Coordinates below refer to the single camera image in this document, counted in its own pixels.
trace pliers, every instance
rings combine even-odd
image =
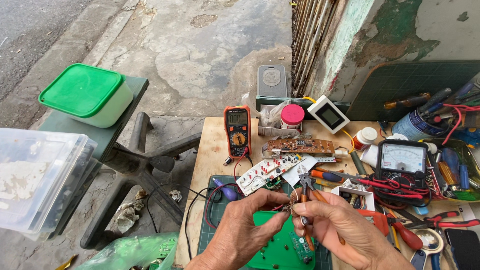
[[[403,213],[403,211],[405,211],[404,209],[403,211],[402,210],[396,210],[396,211],[399,214],[406,217]],[[413,220],[412,223],[405,224],[404,226],[409,230],[413,230],[413,229],[443,228],[443,227],[461,228],[461,227],[471,227],[471,226],[480,225],[480,220],[478,219],[469,220],[469,221],[441,221],[444,218],[457,217],[459,215],[460,213],[458,211],[442,212],[431,218],[423,218],[423,220],[420,220],[418,218],[412,219]]]
[[[310,188],[312,190],[312,194],[315,196],[315,198],[323,203],[328,203],[327,200],[318,192],[318,190],[313,186],[312,184],[312,179],[310,178],[308,174],[307,168],[303,166],[302,164],[298,165],[297,168],[297,173],[299,174],[300,178],[300,184],[302,185],[302,193],[301,193],[301,202],[306,202],[307,201],[307,188]],[[310,222],[306,217],[301,217],[301,222],[303,225],[308,225]],[[308,233],[305,235],[305,239],[307,239],[308,246],[310,247],[310,250],[314,250],[312,240]],[[342,236],[338,235],[338,240],[342,245],[345,245],[345,239],[343,239]]]

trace wooden workbench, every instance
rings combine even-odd
[[[352,136],[356,132],[364,127],[373,127],[377,128],[378,123],[376,122],[350,122],[346,125],[345,130],[349,132]],[[269,136],[260,136],[257,134],[258,128],[258,119],[252,119],[252,151],[251,158],[254,164],[262,160],[260,149],[262,145],[267,142],[271,137]],[[325,130],[323,126],[318,121],[304,121],[303,122],[303,132],[309,132],[313,135],[313,138],[330,140],[337,142],[340,146],[345,146],[351,148],[350,138],[343,132],[338,132],[335,135],[331,134],[329,131]],[[378,144],[382,141],[383,138],[379,135],[375,144]],[[227,137],[224,131],[223,118],[221,117],[207,117],[205,118],[204,128],[202,131],[202,139],[198,147],[197,160],[195,163],[195,169],[193,171],[192,183],[190,188],[192,190],[201,190],[205,187],[208,187],[208,181],[210,176],[214,174],[221,175],[233,175],[234,164],[231,163],[228,166],[223,166],[225,159],[228,156],[227,148]],[[244,174],[251,167],[250,162],[247,159],[242,159],[237,166],[236,174],[240,176]],[[365,170],[367,173],[372,173],[372,169],[364,164]],[[340,170],[344,169],[346,173],[355,174],[357,169],[353,164],[353,161],[350,157],[342,159],[341,163],[328,163],[322,166],[327,170]],[[330,191],[330,188],[324,188],[324,191]],[[187,199],[187,207],[185,213],[187,213],[188,206],[190,205],[192,199],[195,197],[195,193],[190,192]],[[198,240],[200,237],[200,228],[202,225],[203,211],[204,211],[204,198],[198,197],[195,203],[192,205],[190,210],[189,222],[187,226],[188,237],[190,240],[190,246],[192,250],[192,255],[196,256]],[[433,216],[440,212],[444,211],[453,211],[458,210],[458,206],[448,205],[441,202],[432,202],[428,209],[430,211],[428,216]],[[177,246],[177,252],[175,254],[175,259],[173,266],[184,268],[190,261],[188,256],[187,242],[185,238],[185,216],[183,217],[183,223],[180,229],[180,237]],[[449,218],[447,220],[460,221],[461,217]],[[400,235],[398,236],[400,242],[400,248],[402,254],[410,260],[413,256],[413,251],[402,241]],[[334,270],[343,270],[343,269],[353,269],[350,265],[345,264],[340,261],[337,257],[332,254],[332,264]],[[442,269],[448,269],[445,259],[441,262]],[[430,259],[427,260],[427,265],[425,269],[431,269]]]

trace hand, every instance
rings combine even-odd
[[[310,201],[293,206],[292,222],[298,236],[305,230],[335,256],[355,269],[412,269],[413,266],[395,250],[383,234],[344,198],[319,191],[329,204],[316,200],[311,190]],[[311,225],[302,225],[300,216],[309,218]],[[341,235],[346,244],[338,240]]]
[[[280,212],[265,224],[255,226],[253,214],[288,202],[290,199],[286,194],[264,188],[242,200],[230,202],[206,250],[193,258],[186,269],[241,268],[282,229],[290,216],[289,212]]]

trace brown circuit board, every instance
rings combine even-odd
[[[268,151],[279,149],[281,152],[324,153],[335,152],[333,142],[319,139],[279,139],[267,142]]]

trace green lid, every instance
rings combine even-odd
[[[67,67],[41,94],[38,101],[55,110],[80,118],[97,114],[125,76],[116,71],[81,63]]]

